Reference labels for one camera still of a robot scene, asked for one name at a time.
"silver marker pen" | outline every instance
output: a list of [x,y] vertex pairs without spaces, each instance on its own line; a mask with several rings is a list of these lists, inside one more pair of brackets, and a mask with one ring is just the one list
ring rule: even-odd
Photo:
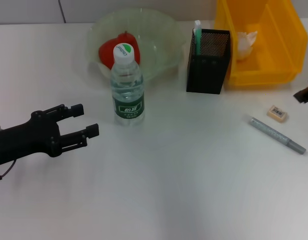
[[269,135],[271,138],[279,141],[281,144],[284,144],[288,146],[290,149],[294,150],[295,152],[299,154],[304,154],[306,152],[306,149],[302,146],[298,145],[288,137],[284,136],[280,132],[272,129],[271,127],[267,126],[266,124],[262,123],[260,120],[257,120],[256,118],[251,118],[248,123],[252,125],[254,128],[257,128],[258,130],[262,131],[263,133]]

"yellow storage box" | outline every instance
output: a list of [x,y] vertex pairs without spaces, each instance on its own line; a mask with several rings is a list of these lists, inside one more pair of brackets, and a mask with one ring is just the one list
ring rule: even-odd
[[[284,84],[302,70],[308,36],[290,0],[218,0],[215,29],[231,33],[229,86]],[[237,32],[253,31],[251,55],[237,61]]]

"bowl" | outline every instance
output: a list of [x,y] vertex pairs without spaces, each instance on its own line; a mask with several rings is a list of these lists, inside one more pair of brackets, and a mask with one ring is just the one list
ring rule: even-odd
[[182,46],[186,41],[178,23],[172,17],[156,10],[127,8],[101,18],[88,32],[89,62],[98,63],[105,77],[110,77],[110,70],[101,63],[98,49],[106,41],[125,31],[137,40],[144,80],[151,80],[180,63]]

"black mesh pen holder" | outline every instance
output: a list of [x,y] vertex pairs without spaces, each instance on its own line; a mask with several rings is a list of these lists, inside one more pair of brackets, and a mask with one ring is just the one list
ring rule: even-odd
[[200,55],[192,35],[187,66],[187,92],[220,94],[230,61],[230,32],[202,29]]

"bottle cap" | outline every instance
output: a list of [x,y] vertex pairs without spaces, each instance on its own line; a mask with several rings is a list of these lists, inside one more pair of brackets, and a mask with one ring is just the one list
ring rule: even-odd
[[114,47],[115,63],[127,65],[134,60],[134,49],[128,43],[120,43]]

